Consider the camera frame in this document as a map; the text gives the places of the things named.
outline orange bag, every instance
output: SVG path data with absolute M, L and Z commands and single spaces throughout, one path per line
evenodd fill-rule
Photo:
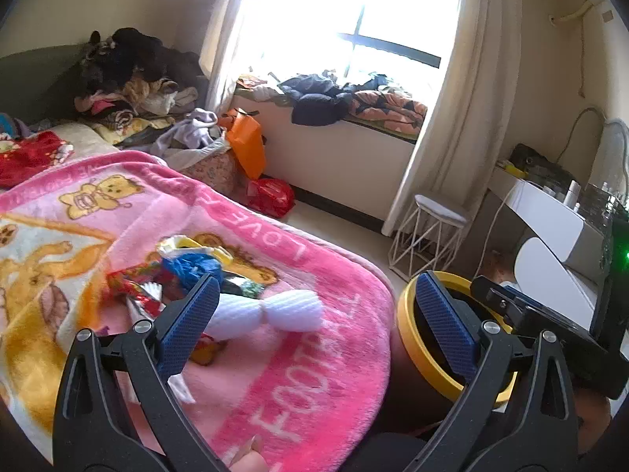
M 227 128 L 227 141 L 249 179 L 258 179 L 266 167 L 262 128 L 254 119 L 259 112 L 247 113 L 237 108 L 222 114 L 218 125 Z

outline yellow trash can rim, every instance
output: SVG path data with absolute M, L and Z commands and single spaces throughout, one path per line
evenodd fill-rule
M 447 289 L 458 291 L 472 298 L 472 293 L 470 292 L 471 282 L 469 280 L 443 271 L 436 271 L 435 276 Z M 419 335 L 419 330 L 417 330 L 414 314 L 416 285 L 417 277 L 409 282 L 400 296 L 397 304 L 397 328 L 406 352 L 419 373 L 430 383 L 432 388 L 437 390 L 442 396 L 455 402 L 463 391 L 463 385 L 454 380 L 443 370 L 441 365 L 437 364 Z M 501 316 L 485 307 L 482 303 L 479 302 L 479 304 L 496 318 L 496 321 L 506 332 L 511 333 L 511 327 L 504 322 Z M 496 398 L 497 405 L 501 405 L 509 400 L 515 384 L 515 378 L 516 374 L 514 373 L 507 388 L 498 394 Z

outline blue gripper pad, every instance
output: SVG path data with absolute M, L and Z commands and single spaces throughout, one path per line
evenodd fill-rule
M 186 297 L 188 303 L 159 343 L 155 368 L 162 380 L 181 373 L 218 306 L 219 295 L 218 281 L 209 277 Z
M 422 273 L 417 277 L 415 302 L 452 371 L 471 381 L 478 370 L 476 340 L 457 315 L 448 291 L 432 274 Z

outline red floral cloth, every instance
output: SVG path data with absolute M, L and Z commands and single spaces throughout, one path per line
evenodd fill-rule
M 0 188 L 13 188 L 36 173 L 63 163 L 74 149 L 53 131 L 20 141 L 8 138 L 0 136 Z

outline white bottle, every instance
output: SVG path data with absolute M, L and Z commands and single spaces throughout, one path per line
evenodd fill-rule
M 564 206 L 574 209 L 574 205 L 577 203 L 577 199 L 579 198 L 579 193 L 581 193 L 581 185 L 576 181 L 572 181 L 570 183 L 568 193 L 565 194 Z

